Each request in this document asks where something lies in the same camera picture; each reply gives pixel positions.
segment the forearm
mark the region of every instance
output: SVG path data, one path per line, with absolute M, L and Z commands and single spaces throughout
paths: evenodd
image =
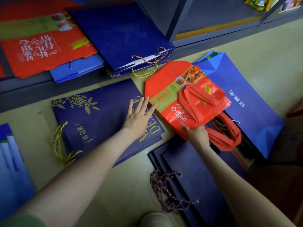
M 47 226 L 75 225 L 132 142 L 129 132 L 120 130 L 52 179 L 21 211 L 39 217 Z
M 267 198 L 235 173 L 209 146 L 194 144 L 240 226 L 294 226 Z

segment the yellow twisted rope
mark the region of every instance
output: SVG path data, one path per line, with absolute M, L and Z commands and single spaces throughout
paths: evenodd
M 156 72 L 156 70 L 158 69 L 158 63 L 157 62 L 155 63 L 155 66 L 156 66 L 156 68 L 154 70 L 152 70 L 150 72 L 147 72 L 147 73 L 144 73 L 144 74 L 141 74 L 141 73 L 145 72 L 146 69 L 144 69 L 141 72 L 135 73 L 134 69 L 132 68 L 131 69 L 131 75 L 134 75 L 136 78 L 139 78 L 139 79 L 149 77 L 149 76 L 153 75 Z
M 77 154 L 82 152 L 81 150 L 77 151 L 75 154 L 74 154 L 74 152 L 71 152 L 67 156 L 66 159 L 63 159 L 63 157 L 62 157 L 62 151 L 61 151 L 61 135 L 62 135 L 62 132 L 63 132 L 63 128 L 67 124 L 68 124 L 68 122 L 65 122 L 62 126 L 61 125 L 58 126 L 57 129 L 55 130 L 55 132 L 51 136 L 51 142 L 53 143 L 53 146 L 54 146 L 55 155 L 59 159 L 60 163 L 63 164 L 63 165 L 71 164 L 72 162 L 74 162 L 76 160 Z

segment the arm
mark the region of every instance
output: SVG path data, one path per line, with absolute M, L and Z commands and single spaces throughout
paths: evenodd
M 234 172 L 209 146 L 204 126 L 189 130 L 187 137 L 201 156 L 240 226 L 295 226 L 276 206 Z
M 119 156 L 144 134 L 156 106 L 144 114 L 148 101 L 141 98 L 134 112 L 131 101 L 123 128 L 52 179 L 19 213 L 34 215 L 47 226 L 74 226 Z

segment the beige tiled floor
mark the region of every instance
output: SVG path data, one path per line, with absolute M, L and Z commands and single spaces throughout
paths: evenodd
M 238 67 L 263 99 L 283 116 L 303 97 L 303 19 L 243 38 L 217 48 Z M 181 60 L 201 58 L 203 51 Z M 61 96 L 89 91 L 127 77 L 120 77 Z M 143 93 L 144 82 L 134 79 Z M 41 189 L 63 167 L 52 154 L 50 136 L 57 123 L 51 99 L 0 114 L 0 124 L 10 123 L 37 189 Z M 149 184 L 153 170 L 147 153 L 173 136 L 165 126 L 163 140 L 110 170 L 78 226 L 136 226 L 148 212 L 161 207 Z M 169 214 L 175 227 L 184 226 L 179 215 Z

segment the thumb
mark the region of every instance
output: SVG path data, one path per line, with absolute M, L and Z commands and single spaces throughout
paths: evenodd
M 190 129 L 188 128 L 188 126 L 186 125 L 182 125 L 182 129 L 185 130 L 185 131 L 189 131 Z

